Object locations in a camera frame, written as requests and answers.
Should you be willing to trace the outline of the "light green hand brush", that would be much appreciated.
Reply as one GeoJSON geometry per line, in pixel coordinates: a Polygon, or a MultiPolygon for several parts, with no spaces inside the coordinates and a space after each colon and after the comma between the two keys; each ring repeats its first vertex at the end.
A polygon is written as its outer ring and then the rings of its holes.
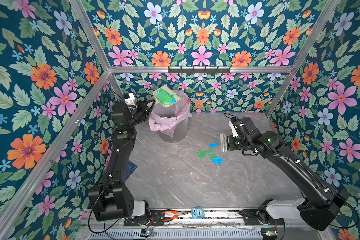
{"type": "Polygon", "coordinates": [[[228,140],[227,140],[227,135],[226,134],[220,134],[220,146],[222,149],[223,153],[226,153],[228,151],[228,140]]]}

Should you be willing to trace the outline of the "light green dustpan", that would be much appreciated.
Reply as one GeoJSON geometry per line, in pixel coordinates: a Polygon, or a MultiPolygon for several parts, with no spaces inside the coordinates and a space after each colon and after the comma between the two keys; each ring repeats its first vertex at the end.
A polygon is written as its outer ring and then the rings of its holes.
{"type": "Polygon", "coordinates": [[[165,108],[174,105],[182,99],[167,85],[164,85],[155,90],[153,93],[153,97],[155,99],[155,105],[162,105],[165,108]]]}

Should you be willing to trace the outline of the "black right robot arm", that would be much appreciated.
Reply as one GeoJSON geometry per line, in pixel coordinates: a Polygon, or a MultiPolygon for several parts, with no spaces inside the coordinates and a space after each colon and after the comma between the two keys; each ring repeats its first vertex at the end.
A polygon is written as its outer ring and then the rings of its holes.
{"type": "Polygon", "coordinates": [[[256,213],[263,225],[271,220],[304,221],[318,231],[324,231],[335,220],[349,193],[322,180],[306,166],[285,142],[273,131],[261,133],[250,118],[225,114],[232,130],[230,136],[221,134],[222,151],[241,150],[244,156],[260,155],[282,170],[302,193],[302,198],[289,201],[266,199],[256,213]]]}

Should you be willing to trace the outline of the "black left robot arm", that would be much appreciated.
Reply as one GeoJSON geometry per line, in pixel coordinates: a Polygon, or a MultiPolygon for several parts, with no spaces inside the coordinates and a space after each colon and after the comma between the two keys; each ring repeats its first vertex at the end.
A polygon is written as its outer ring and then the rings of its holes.
{"type": "Polygon", "coordinates": [[[113,105],[112,153],[101,181],[89,191],[91,214],[99,222],[127,218],[146,222],[151,217],[148,202],[136,201],[127,188],[126,173],[137,139],[136,125],[149,119],[155,103],[149,100],[135,105],[122,102],[113,105]]]}

